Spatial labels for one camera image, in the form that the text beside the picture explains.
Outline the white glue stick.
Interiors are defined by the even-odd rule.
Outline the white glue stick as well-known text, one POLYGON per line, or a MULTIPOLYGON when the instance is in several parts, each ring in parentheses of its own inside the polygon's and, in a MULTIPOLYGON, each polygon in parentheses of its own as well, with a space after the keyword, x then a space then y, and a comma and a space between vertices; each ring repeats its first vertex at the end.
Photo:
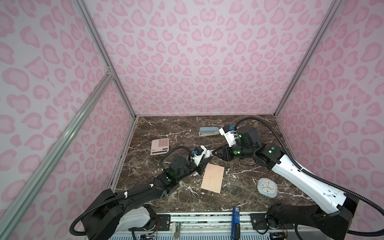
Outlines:
POLYGON ((212 156, 212 151, 211 150, 207 150, 206 153, 205 153, 204 158, 209 158, 211 156, 212 156))

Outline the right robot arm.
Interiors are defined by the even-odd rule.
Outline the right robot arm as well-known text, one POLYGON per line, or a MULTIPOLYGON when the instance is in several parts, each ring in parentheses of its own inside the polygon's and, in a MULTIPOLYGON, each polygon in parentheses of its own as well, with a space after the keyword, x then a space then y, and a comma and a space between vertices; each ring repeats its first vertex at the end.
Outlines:
POLYGON ((315 202, 307 207, 274 204, 265 215, 265 225, 273 229, 286 224, 303 225, 316 228, 334 240, 345 238, 359 202, 357 198, 306 175, 305 169, 293 164, 283 148, 264 143, 254 127, 224 126, 219 133, 227 144, 213 152, 216 157, 226 162, 252 159, 290 181, 315 202))

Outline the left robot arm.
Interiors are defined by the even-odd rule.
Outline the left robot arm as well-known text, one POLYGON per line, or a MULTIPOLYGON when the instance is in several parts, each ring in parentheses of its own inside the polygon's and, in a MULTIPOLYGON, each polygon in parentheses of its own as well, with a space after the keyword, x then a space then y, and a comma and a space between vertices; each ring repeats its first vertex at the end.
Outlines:
POLYGON ((184 178, 195 172, 201 175, 212 158, 203 158, 196 166, 184 157, 175 157, 168 168, 147 184, 117 193, 111 189, 102 191, 73 221, 70 233, 74 236, 87 236, 89 240, 109 239, 125 214, 152 200, 167 197, 180 186, 184 178))

